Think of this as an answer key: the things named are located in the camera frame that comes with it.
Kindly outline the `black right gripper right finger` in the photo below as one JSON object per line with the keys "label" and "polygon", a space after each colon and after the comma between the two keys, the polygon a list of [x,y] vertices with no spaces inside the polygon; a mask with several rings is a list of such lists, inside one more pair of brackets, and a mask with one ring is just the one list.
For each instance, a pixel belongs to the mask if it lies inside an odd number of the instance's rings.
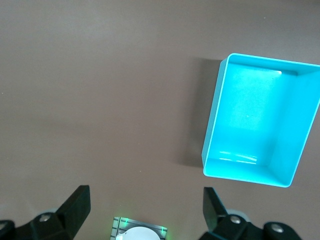
{"label": "black right gripper right finger", "polygon": [[282,222],[269,221],[259,228],[244,217],[228,213],[215,189],[203,188],[203,216],[208,228],[201,240],[299,240],[297,232]]}

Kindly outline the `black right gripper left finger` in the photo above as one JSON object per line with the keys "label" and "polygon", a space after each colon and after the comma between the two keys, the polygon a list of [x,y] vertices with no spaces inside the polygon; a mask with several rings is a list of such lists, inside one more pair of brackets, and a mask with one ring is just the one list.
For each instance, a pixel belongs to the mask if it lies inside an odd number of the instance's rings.
{"label": "black right gripper left finger", "polygon": [[80,185],[54,212],[44,212],[19,227],[0,221],[2,240],[73,240],[91,211],[90,186]]}

